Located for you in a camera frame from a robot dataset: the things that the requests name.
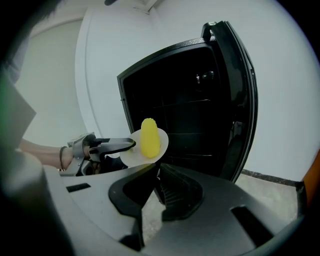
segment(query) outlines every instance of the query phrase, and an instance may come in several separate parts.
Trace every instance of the oven door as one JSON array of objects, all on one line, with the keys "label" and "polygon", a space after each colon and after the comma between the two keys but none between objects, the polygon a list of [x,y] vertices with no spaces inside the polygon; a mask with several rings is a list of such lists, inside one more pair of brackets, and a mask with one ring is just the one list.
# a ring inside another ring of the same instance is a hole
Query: oven door
[{"label": "oven door", "polygon": [[255,71],[229,22],[137,62],[118,77],[130,132],[153,118],[169,137],[160,160],[236,181],[257,123]]}]

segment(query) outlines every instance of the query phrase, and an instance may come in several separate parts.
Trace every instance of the white wall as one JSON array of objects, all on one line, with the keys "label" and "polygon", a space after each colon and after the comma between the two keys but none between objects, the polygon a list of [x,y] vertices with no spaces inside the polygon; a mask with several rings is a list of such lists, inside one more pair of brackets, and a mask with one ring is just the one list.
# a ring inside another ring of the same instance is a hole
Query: white wall
[{"label": "white wall", "polygon": [[117,75],[158,49],[148,14],[116,5],[88,9],[75,63],[77,93],[88,130],[104,138],[130,134]]},{"label": "white wall", "polygon": [[166,40],[198,38],[230,21],[255,67],[258,122],[245,169],[299,181],[320,147],[320,67],[288,13],[267,0],[162,0],[150,11]]},{"label": "white wall", "polygon": [[198,38],[212,21],[230,21],[255,67],[258,123],[245,168],[301,180],[320,147],[320,67],[300,28],[275,1],[160,0],[150,15],[90,8],[75,63],[87,129],[128,136],[117,75],[152,52]]},{"label": "white wall", "polygon": [[19,92],[36,111],[24,139],[63,146],[87,130],[75,87],[75,52],[81,21],[67,23],[30,39]]}]

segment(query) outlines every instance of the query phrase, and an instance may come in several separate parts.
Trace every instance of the corn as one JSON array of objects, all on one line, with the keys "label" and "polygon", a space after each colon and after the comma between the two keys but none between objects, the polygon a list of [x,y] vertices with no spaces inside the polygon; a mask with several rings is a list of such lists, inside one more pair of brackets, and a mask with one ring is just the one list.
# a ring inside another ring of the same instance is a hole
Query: corn
[{"label": "corn", "polygon": [[160,152],[160,137],[156,121],[146,118],[141,124],[140,147],[142,154],[147,158],[154,158]]}]

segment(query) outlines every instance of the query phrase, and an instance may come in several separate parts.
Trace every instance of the baseboard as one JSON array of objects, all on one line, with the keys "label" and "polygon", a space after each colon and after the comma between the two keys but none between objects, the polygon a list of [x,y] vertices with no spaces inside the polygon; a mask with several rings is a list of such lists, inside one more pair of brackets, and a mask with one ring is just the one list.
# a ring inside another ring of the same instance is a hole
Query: baseboard
[{"label": "baseboard", "polygon": [[291,186],[291,187],[296,187],[297,184],[299,183],[299,181],[293,181],[293,180],[289,180],[289,179],[285,179],[285,178],[279,178],[279,177],[266,175],[266,174],[262,174],[262,173],[259,173],[256,171],[250,171],[250,170],[246,170],[246,169],[243,169],[241,173],[244,175],[253,177],[253,178],[267,181],[267,182],[273,182],[273,183],[287,185],[287,186]]}]

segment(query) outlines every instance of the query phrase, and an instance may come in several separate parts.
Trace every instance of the black slot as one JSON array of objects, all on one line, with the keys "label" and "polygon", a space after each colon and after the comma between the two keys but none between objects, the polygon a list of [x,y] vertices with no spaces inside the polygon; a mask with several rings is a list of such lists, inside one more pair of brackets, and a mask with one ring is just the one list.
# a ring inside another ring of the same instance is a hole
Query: black slot
[{"label": "black slot", "polygon": [[72,185],[72,186],[67,186],[66,190],[68,190],[69,193],[79,191],[79,190],[84,190],[87,188],[90,188],[91,186],[88,183],[81,183],[77,185]]},{"label": "black slot", "polygon": [[263,245],[273,237],[269,230],[245,206],[235,207],[231,211],[256,247]]}]

